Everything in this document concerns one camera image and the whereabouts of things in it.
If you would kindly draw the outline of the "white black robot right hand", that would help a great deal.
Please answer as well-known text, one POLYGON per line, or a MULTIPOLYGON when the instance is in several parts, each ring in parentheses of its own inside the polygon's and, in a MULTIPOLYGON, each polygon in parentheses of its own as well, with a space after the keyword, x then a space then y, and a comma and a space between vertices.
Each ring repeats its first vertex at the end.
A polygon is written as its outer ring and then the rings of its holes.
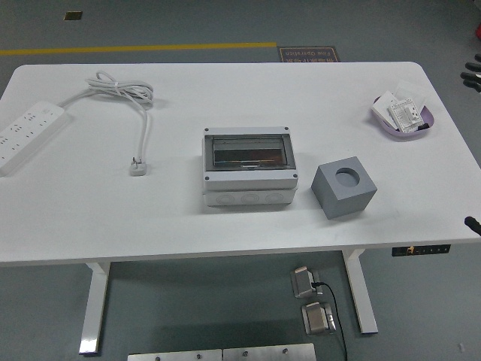
POLYGON ((467 71, 460 73, 463 85, 476 90, 478 93, 481 92, 480 61, 481 55, 479 53, 475 54, 473 62, 464 64, 467 71))

